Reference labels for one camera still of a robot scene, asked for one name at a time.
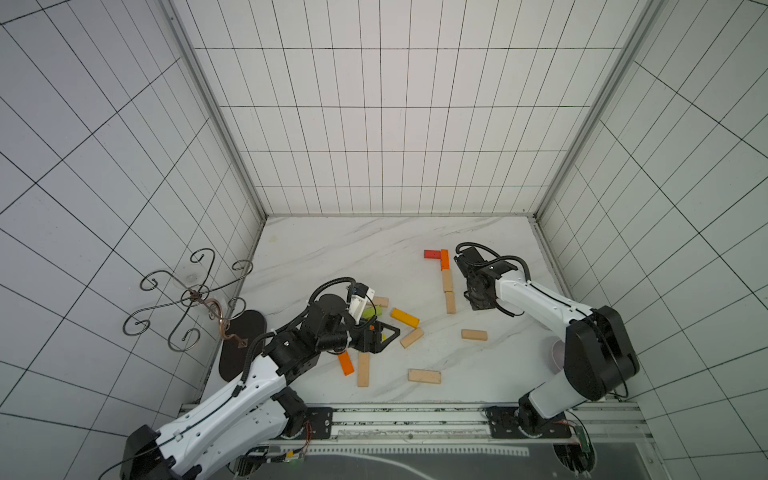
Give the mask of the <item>natural wood block bottom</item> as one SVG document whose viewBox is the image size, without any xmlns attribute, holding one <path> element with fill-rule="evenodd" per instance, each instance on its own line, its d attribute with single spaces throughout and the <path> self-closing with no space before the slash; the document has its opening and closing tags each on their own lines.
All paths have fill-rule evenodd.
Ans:
<svg viewBox="0 0 768 480">
<path fill-rule="evenodd" d="M 408 381 L 439 385 L 442 383 L 442 374 L 439 371 L 433 370 L 410 369 L 408 371 Z"/>
</svg>

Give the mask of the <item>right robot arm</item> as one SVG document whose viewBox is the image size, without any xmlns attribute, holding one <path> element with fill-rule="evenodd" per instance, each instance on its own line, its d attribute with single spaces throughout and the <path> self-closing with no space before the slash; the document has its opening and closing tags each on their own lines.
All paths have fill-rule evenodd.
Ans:
<svg viewBox="0 0 768 480">
<path fill-rule="evenodd" d="M 597 401 L 635 376 L 640 365 L 620 314 L 592 308 L 527 280 L 518 271 L 493 267 L 466 275 L 465 298 L 475 310 L 509 303 L 556 334 L 564 344 L 563 367 L 518 401 L 516 418 L 524 435 L 537 438 L 566 410 Z"/>
</svg>

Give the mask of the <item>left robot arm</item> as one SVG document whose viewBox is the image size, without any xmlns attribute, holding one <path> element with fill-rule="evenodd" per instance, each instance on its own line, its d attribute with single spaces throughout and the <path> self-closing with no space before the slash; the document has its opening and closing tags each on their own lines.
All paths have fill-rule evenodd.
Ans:
<svg viewBox="0 0 768 480">
<path fill-rule="evenodd" d="M 382 352 L 399 328 L 360 313 L 355 295 L 312 296 L 288 324 L 267 334 L 258 354 L 248 354 L 239 377 L 191 411 L 154 430 L 143 425 L 128 438 L 122 479 L 207 479 L 252 447 L 298 435 L 307 405 L 291 384 L 324 352 Z"/>
</svg>

